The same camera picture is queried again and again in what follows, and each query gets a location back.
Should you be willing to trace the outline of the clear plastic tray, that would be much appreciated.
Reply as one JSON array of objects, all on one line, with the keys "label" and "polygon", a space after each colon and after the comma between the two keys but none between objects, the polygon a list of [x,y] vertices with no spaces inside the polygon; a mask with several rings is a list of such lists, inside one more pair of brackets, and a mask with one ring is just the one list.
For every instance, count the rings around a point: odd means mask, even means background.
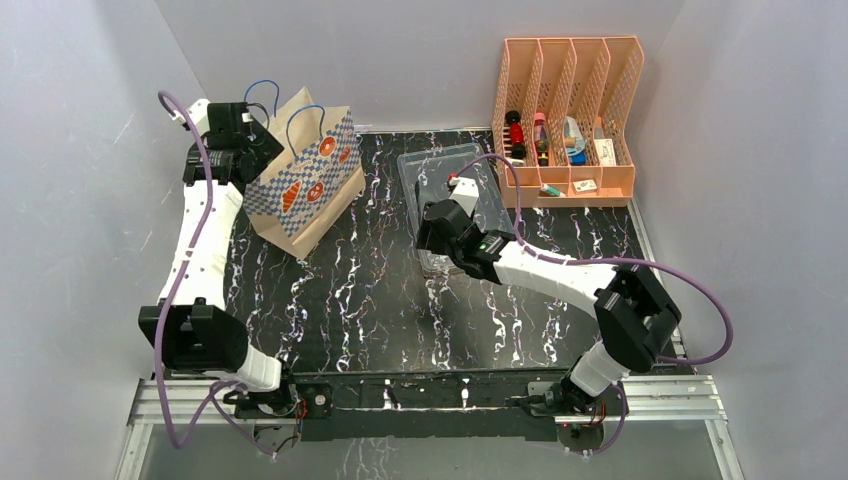
[{"label": "clear plastic tray", "polygon": [[477,194],[473,221],[480,230],[514,231],[496,174],[487,161],[475,161],[482,154],[482,147],[467,143],[398,157],[397,167],[407,203],[408,223],[414,237],[420,230],[426,204],[452,198],[466,205],[469,192]]}]

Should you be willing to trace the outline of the checkered paper bread bag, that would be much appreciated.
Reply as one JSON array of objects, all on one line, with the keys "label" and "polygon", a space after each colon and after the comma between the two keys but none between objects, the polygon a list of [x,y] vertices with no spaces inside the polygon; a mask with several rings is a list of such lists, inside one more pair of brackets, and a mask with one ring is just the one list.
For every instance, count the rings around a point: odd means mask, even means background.
[{"label": "checkered paper bread bag", "polygon": [[351,108],[322,106],[301,88],[270,121],[284,150],[246,187],[254,231],[304,259],[365,187]]}]

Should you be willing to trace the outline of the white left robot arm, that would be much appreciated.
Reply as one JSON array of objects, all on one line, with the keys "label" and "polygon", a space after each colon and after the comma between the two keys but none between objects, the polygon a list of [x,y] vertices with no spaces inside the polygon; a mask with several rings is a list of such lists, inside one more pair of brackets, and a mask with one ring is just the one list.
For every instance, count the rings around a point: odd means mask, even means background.
[{"label": "white left robot arm", "polygon": [[260,416],[288,416],[299,391],[284,364],[252,346],[224,295],[233,226],[247,185],[281,144],[245,102],[201,98],[172,117],[195,134],[182,174],[184,210],[173,262],[138,324],[160,369],[228,382],[225,403]]}]

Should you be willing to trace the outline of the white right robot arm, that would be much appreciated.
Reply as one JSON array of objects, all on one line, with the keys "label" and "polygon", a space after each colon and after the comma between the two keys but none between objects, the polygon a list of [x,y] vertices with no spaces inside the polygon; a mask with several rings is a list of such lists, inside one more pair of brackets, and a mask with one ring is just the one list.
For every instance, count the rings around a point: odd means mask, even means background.
[{"label": "white right robot arm", "polygon": [[416,246],[448,257],[472,278],[546,294],[597,322],[600,340],[558,385],[514,400],[532,415],[590,413],[608,387],[653,368],[682,318],[651,267],[535,250],[512,233],[482,230],[455,200],[425,204]]}]

